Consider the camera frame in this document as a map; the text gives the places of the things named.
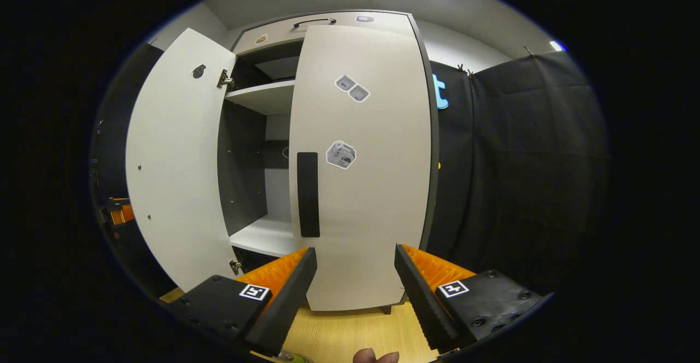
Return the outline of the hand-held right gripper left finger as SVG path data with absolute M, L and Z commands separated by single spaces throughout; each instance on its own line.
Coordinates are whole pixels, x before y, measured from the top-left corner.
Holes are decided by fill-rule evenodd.
M 213 275 L 167 311 L 221 346 L 276 356 L 317 273 L 317 251 L 303 248 L 235 280 Z

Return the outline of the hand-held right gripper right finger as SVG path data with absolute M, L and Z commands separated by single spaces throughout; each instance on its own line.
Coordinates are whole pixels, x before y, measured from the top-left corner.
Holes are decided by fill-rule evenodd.
M 475 273 L 407 244 L 394 266 L 432 350 L 450 353 L 492 340 L 547 303 L 497 270 Z

